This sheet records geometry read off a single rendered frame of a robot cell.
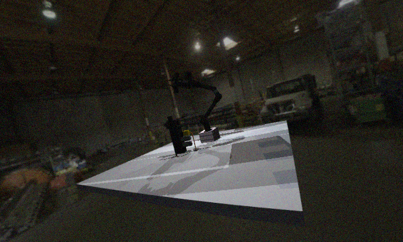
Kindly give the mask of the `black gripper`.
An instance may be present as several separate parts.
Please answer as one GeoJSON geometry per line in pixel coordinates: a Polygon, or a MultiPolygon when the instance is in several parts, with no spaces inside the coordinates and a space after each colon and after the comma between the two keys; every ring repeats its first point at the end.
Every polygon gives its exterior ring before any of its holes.
{"type": "Polygon", "coordinates": [[[167,84],[174,88],[174,93],[178,93],[177,86],[183,86],[183,80],[178,79],[178,77],[179,77],[179,73],[175,72],[174,77],[167,80],[167,81],[175,81],[175,85],[167,84]]]}

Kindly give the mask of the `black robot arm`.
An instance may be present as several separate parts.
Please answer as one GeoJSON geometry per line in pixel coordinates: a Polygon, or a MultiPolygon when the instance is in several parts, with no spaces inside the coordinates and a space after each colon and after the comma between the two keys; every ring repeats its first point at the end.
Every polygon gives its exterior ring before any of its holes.
{"type": "Polygon", "coordinates": [[[188,79],[188,80],[183,80],[183,86],[184,87],[188,87],[189,89],[190,87],[190,81],[191,81],[191,85],[192,87],[200,87],[200,88],[205,88],[208,90],[212,90],[215,94],[215,98],[213,100],[213,103],[210,105],[209,109],[207,110],[207,112],[201,116],[200,118],[200,123],[203,124],[205,132],[212,130],[210,128],[209,125],[209,121],[207,120],[209,114],[211,113],[211,111],[213,110],[214,106],[216,105],[216,103],[222,98],[222,95],[218,92],[218,90],[216,89],[215,86],[211,86],[211,85],[207,85],[207,84],[202,84],[196,80],[193,80],[191,78],[191,72],[189,71],[184,71],[184,78],[188,79]]]}

